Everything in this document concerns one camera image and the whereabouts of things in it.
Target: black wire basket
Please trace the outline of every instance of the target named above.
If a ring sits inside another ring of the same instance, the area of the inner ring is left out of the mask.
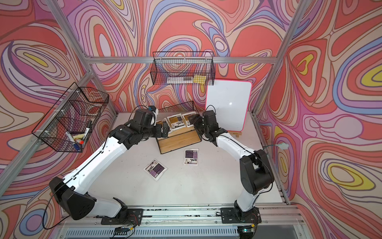
[[[151,66],[153,85],[213,85],[215,80],[214,53],[153,52]]]
[[[61,98],[65,96],[68,97],[67,101],[60,109],[55,110],[56,114],[46,127],[36,130],[53,107],[36,125],[32,134],[57,152],[81,153],[109,102],[109,95],[92,87],[78,87],[75,84],[74,90],[70,90],[69,93],[67,90]],[[78,139],[80,143],[73,142],[76,135],[85,133],[89,121],[91,126],[88,133]]]

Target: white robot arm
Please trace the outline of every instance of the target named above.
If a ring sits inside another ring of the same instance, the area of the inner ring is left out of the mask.
[[[49,183],[59,205],[74,219],[85,216],[106,216],[123,221],[126,217],[126,205],[117,198],[106,199],[92,197],[87,192],[96,178],[121,154],[134,144],[149,137],[167,137],[168,125],[155,125],[158,110],[154,106],[139,109],[134,119],[116,127],[86,161],[63,179],[55,177]],[[264,151],[255,151],[234,139],[226,130],[219,128],[215,113],[206,111],[190,118],[199,134],[204,134],[210,142],[230,153],[240,162],[243,192],[235,201],[237,218],[251,214],[258,194],[274,181],[269,161]]]

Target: label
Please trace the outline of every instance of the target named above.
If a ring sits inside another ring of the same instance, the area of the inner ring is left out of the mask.
[[[198,149],[185,149],[184,164],[197,165],[197,152]]]
[[[168,120],[170,121],[171,128],[173,129],[185,126],[185,123],[183,122],[181,115],[173,116],[169,118]]]

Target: wire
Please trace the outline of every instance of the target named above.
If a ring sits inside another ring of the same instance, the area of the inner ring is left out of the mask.
[[[133,233],[131,233],[129,236],[125,237],[125,239],[131,237],[131,236],[134,234],[134,232],[135,232],[135,227],[134,227],[134,231],[133,231]]]
[[[135,110],[136,108],[138,108],[139,106],[146,107],[146,109],[149,109],[149,108],[147,108],[147,106],[138,105],[138,106],[135,107],[135,108],[133,109],[133,111],[131,112],[131,114],[130,114],[130,116],[129,116],[129,120],[130,120],[131,116],[133,115],[134,110]]]
[[[269,146],[277,146],[277,145],[267,145],[267,146],[263,147],[263,150],[264,150],[265,148],[269,147]]]
[[[216,109],[215,109],[215,107],[213,106],[213,105],[209,105],[209,106],[207,106],[207,108],[206,108],[206,110],[204,111],[204,112],[206,112],[207,111],[207,109],[208,109],[208,107],[210,107],[210,106],[212,106],[213,108],[214,108],[214,113],[216,114]]]
[[[46,228],[45,227],[45,225],[44,225],[44,221],[45,221],[45,214],[46,214],[46,212],[47,212],[47,210],[48,210],[48,206],[49,206],[49,203],[50,203],[50,201],[52,200],[52,198],[54,197],[54,195],[58,192],[58,190],[60,190],[63,186],[65,186],[68,182],[70,182],[72,180],[72,178],[71,179],[69,179],[66,183],[64,183],[63,185],[61,185],[61,187],[59,187],[57,190],[55,190],[55,192],[52,194],[52,196],[50,197],[50,199],[49,199],[49,201],[48,201],[48,203],[47,203],[47,206],[45,207],[45,210],[44,210],[44,213],[42,214],[42,222],[41,222],[41,224],[42,224],[42,227],[45,229],[45,230],[50,230],[50,229],[52,229],[52,228],[54,228],[55,226],[57,226],[58,224],[60,224],[63,220],[65,220],[65,219],[67,219],[70,215],[68,215],[68,216],[66,216],[66,217],[64,217],[61,221],[59,221],[56,225],[54,225],[54,226],[51,226],[50,228]]]
[[[230,139],[229,137],[227,137],[227,136],[225,136],[225,135],[220,135],[220,136],[226,137],[227,139],[231,140],[231,141],[234,142],[235,144],[239,145],[239,146],[240,146],[242,149],[244,149],[245,151],[251,153],[251,152],[248,151],[246,148],[244,148],[243,146],[241,146],[240,144],[238,144],[236,141]],[[270,175],[270,177],[272,178],[272,175],[270,174],[270,170],[269,170],[268,166],[261,160],[261,158],[258,158],[258,159],[260,160],[260,162],[262,162],[262,164],[263,164],[265,167],[267,167],[268,172],[269,172],[269,175]],[[270,191],[272,190],[272,188],[273,188],[273,182],[271,183],[271,187],[270,187],[270,189],[269,189],[268,191],[261,192],[261,193],[259,193],[259,195],[262,194],[262,193],[270,192]]]
[[[103,151],[103,149],[105,148],[105,145],[106,145],[106,141],[107,141],[107,138],[106,138],[106,140],[105,140],[105,144],[104,144],[104,146],[103,146],[103,148],[102,148],[102,151]],[[45,214],[46,214],[46,212],[47,212],[47,209],[48,209],[48,206],[49,206],[49,203],[50,203],[50,201],[52,200],[52,198],[54,197],[54,195],[58,192],[58,190],[60,190],[63,186],[65,186],[68,182],[70,182],[72,179],[75,179],[76,178],[76,176],[84,169],[84,168],[86,168],[86,166],[89,164],[89,163],[91,163],[91,161],[93,161],[102,151],[99,151],[98,152],[98,154],[96,154],[84,167],[82,167],[73,177],[71,177],[66,183],[64,183],[63,185],[61,185],[61,187],[59,187],[57,190],[55,190],[54,191],[54,193],[52,194],[52,196],[50,197],[50,199],[49,199],[49,201],[48,201],[48,203],[47,203],[47,206],[45,207],[45,210],[44,210],[44,213],[43,213],[43,215],[42,215],[42,222],[41,222],[41,224],[42,224],[42,227],[45,229],[45,230],[49,230],[49,229],[52,229],[52,228],[54,228],[55,226],[57,226],[58,224],[60,224],[63,220],[65,220],[65,219],[67,219],[70,215],[68,215],[67,217],[65,217],[64,219],[62,219],[61,221],[59,221],[56,225],[54,225],[54,226],[52,226],[52,227],[50,227],[50,228],[46,228],[45,227],[45,225],[44,225],[44,220],[45,220]]]
[[[198,133],[198,134],[199,134],[199,135],[202,137],[202,139],[203,139],[203,140],[205,140],[205,141],[208,141],[208,142],[209,142],[209,140],[207,140],[207,139],[203,138],[203,135],[199,133],[199,131],[196,129],[196,127],[194,127],[194,129],[195,129],[195,130],[196,130],[196,132],[197,132],[197,133]]]

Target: yellow item in basket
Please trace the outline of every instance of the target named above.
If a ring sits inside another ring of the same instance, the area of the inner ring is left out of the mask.
[[[193,83],[204,84],[207,77],[205,75],[194,75]]]

